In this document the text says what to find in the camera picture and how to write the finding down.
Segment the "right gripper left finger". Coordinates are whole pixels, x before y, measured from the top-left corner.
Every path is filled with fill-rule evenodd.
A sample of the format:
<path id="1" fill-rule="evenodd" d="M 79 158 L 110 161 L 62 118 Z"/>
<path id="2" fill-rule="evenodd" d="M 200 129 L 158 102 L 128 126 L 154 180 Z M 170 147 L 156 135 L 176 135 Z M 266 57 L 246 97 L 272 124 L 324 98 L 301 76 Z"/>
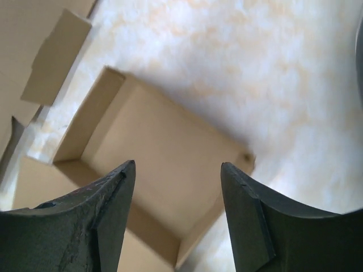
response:
<path id="1" fill-rule="evenodd" d="M 116 271 L 136 179 L 128 160 L 33 209 L 1 213 L 2 271 Z"/>

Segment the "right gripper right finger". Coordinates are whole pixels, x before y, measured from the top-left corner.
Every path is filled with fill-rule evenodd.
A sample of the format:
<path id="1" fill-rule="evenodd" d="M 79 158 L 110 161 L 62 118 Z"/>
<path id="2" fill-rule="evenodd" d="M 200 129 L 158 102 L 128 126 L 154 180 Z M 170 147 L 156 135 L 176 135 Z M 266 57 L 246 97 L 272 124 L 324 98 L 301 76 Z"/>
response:
<path id="1" fill-rule="evenodd" d="M 361 271 L 362 211 L 297 202 L 231 163 L 221 185 L 237 271 Z"/>

